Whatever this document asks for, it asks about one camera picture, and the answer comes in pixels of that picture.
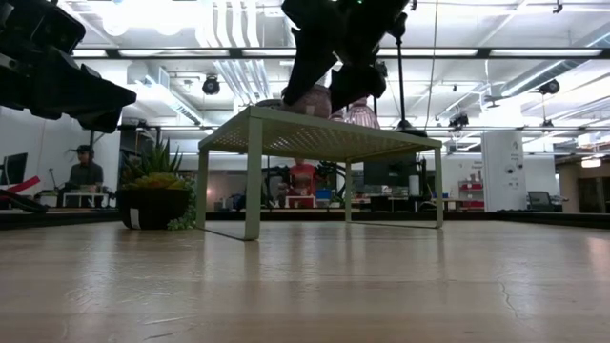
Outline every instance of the black pot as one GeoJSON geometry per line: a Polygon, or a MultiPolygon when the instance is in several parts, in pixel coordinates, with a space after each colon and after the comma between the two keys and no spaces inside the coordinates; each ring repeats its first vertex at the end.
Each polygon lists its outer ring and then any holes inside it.
{"type": "Polygon", "coordinates": [[[128,228],[166,230],[189,207],[189,191],[122,190],[116,192],[116,204],[128,228]]]}

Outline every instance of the table top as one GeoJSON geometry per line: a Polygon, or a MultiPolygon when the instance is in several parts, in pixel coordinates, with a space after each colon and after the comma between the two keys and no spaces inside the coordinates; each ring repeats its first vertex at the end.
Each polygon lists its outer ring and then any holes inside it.
{"type": "Polygon", "coordinates": [[[247,153],[251,118],[262,120],[263,154],[271,156],[356,163],[442,145],[436,139],[250,106],[201,140],[199,149],[247,153]]]}

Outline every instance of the chair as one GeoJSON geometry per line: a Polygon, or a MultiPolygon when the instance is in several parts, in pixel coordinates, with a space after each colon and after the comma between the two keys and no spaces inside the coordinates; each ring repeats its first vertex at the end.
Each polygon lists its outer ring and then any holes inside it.
{"type": "Polygon", "coordinates": [[[553,212],[555,207],[548,192],[528,192],[530,210],[536,212],[553,212]]]}

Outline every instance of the person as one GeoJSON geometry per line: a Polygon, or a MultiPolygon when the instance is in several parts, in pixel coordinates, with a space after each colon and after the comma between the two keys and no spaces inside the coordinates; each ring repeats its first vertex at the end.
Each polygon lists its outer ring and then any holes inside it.
{"type": "Polygon", "coordinates": [[[78,153],[78,164],[72,166],[70,171],[70,183],[74,186],[98,186],[104,183],[104,170],[92,160],[95,151],[88,145],[82,145],[76,149],[78,153]],[[89,167],[89,155],[91,154],[91,170],[89,167]]]}
{"type": "Polygon", "coordinates": [[[315,193],[315,167],[305,163],[302,158],[295,158],[295,165],[290,168],[290,175],[295,185],[297,195],[312,195],[315,193]]]}

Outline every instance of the camera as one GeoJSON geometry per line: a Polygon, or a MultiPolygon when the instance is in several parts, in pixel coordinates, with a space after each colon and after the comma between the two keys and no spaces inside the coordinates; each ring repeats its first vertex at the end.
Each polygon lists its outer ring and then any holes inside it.
{"type": "Polygon", "coordinates": [[[207,95],[216,95],[220,92],[220,84],[218,83],[217,75],[207,75],[206,81],[203,83],[203,87],[201,88],[204,94],[207,95]]]}
{"type": "Polygon", "coordinates": [[[542,95],[546,95],[546,94],[557,94],[560,89],[561,89],[561,86],[560,86],[559,82],[554,79],[554,80],[551,80],[551,81],[545,83],[544,85],[540,86],[538,91],[540,93],[542,93],[542,95]]]}

